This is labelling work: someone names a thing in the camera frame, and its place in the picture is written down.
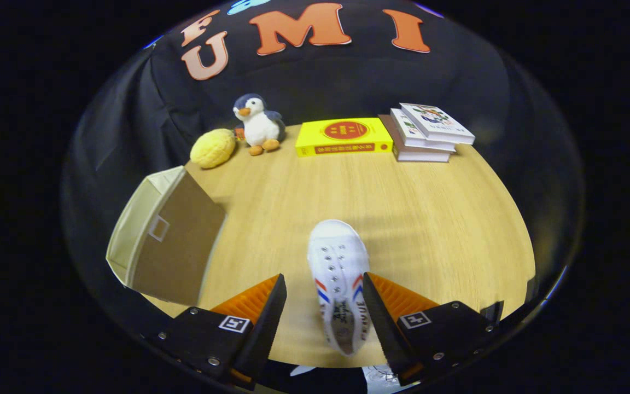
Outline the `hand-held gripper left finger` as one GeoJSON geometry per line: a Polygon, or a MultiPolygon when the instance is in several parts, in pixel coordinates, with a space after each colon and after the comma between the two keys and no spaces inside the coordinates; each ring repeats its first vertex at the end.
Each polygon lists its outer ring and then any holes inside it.
{"type": "Polygon", "coordinates": [[[212,309],[189,307],[156,333],[156,348],[193,372],[252,390],[269,358],[287,301],[277,274],[212,309]]]}

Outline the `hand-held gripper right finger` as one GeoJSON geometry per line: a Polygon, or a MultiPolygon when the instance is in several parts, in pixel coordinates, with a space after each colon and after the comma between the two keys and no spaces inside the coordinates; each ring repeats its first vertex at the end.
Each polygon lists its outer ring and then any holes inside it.
{"type": "Polygon", "coordinates": [[[363,295],[401,386],[445,377],[495,337],[495,323],[462,302],[438,304],[377,274],[363,274],[363,295]]]}

